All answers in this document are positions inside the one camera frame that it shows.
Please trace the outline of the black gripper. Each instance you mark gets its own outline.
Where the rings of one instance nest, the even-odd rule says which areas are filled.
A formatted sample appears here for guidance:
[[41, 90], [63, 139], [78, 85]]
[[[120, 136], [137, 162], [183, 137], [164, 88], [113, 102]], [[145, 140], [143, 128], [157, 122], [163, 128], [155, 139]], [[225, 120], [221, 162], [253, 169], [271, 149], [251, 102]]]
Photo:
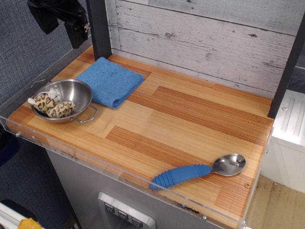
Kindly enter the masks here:
[[[64, 26], [74, 49], [78, 49], [88, 39], [90, 23], [86, 23], [86, 11], [78, 0], [29, 0], [27, 4], [46, 34], [59, 26], [59, 19], [65, 22]], [[68, 23], [71, 20], [79, 24]]]

